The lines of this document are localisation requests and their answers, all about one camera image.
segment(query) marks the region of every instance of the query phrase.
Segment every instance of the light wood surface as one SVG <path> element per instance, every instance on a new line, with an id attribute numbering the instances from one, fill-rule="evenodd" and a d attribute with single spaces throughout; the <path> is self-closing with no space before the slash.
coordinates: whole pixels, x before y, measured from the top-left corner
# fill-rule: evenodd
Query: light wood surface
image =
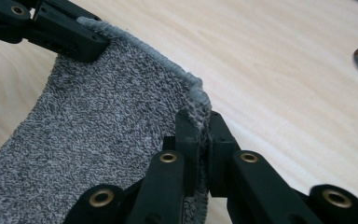
<path id="1" fill-rule="evenodd" d="M 358 2 L 74 3 L 137 36 L 204 81 L 242 149 L 294 189 L 330 183 L 358 196 Z M 0 42 L 0 146 L 27 117 L 55 54 Z M 228 223 L 211 200 L 207 223 Z"/>

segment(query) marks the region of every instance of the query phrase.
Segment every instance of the cloth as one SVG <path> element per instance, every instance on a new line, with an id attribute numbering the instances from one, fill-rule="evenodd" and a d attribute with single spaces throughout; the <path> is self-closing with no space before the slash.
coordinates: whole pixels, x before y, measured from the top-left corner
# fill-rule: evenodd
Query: cloth
<path id="1" fill-rule="evenodd" d="M 0 149 L 0 223 L 62 223 L 87 189 L 126 189 L 174 135 L 182 108 L 205 140 L 211 103 L 199 78 L 117 27 L 78 22 L 110 45 L 93 63 L 59 56 L 35 107 Z M 204 222 L 202 181 L 186 199 L 186 223 Z"/>

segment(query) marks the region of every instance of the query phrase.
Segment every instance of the gray towel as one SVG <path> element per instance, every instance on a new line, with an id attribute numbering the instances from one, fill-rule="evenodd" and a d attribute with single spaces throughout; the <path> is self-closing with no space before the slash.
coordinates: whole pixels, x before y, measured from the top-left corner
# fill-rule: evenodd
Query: gray towel
<path id="1" fill-rule="evenodd" d="M 34 109 L 0 149 L 0 223 L 62 223 L 87 189 L 126 189 L 145 176 L 163 136 L 174 135 L 182 108 L 205 140 L 211 104 L 199 78 L 117 27 L 78 22 L 111 43 L 93 63 L 59 56 Z M 186 223 L 203 223 L 206 206 L 203 182 L 186 199 Z"/>

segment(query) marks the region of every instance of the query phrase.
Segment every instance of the round metallic object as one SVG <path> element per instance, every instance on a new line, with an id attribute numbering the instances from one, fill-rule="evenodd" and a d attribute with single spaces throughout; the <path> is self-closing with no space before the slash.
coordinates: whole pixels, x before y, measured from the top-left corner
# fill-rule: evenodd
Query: round metallic object
<path id="1" fill-rule="evenodd" d="M 175 154 L 173 153 L 164 153 L 162 154 L 159 159 L 162 161 L 162 162 L 165 162 L 165 163 L 169 163 L 169 162 L 173 162 L 173 161 L 176 161 L 177 157 Z"/>
<path id="2" fill-rule="evenodd" d="M 99 189 L 89 197 L 89 204 L 93 207 L 102 207 L 113 201 L 114 194 L 110 189 Z"/>
<path id="3" fill-rule="evenodd" d="M 341 208 L 349 208 L 351 207 L 351 199 L 349 199 L 344 194 L 333 190 L 333 189 L 325 189 L 322 192 L 324 198 L 330 202 L 331 204 L 341 207 Z"/>
<path id="4" fill-rule="evenodd" d="M 243 161 L 247 161 L 247 162 L 257 162 L 258 158 L 255 154 L 252 153 L 243 153 L 241 154 L 241 159 Z"/>
<path id="5" fill-rule="evenodd" d="M 13 6 L 11 7 L 11 11 L 16 14 L 16 15 L 19 15 L 19 16 L 22 16 L 25 14 L 25 11 L 19 7 L 19 6 Z"/>

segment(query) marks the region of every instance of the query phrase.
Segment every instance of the wooden table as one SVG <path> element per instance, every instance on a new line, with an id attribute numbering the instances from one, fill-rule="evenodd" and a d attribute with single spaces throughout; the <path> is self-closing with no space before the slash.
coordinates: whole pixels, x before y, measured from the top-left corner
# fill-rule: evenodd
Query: wooden table
<path id="1" fill-rule="evenodd" d="M 106 1 L 74 3 L 201 77 L 242 149 L 294 189 L 330 183 L 358 196 L 358 2 Z M 0 42 L 0 146 L 27 117 L 55 54 Z M 211 200 L 207 223 L 227 223 Z"/>

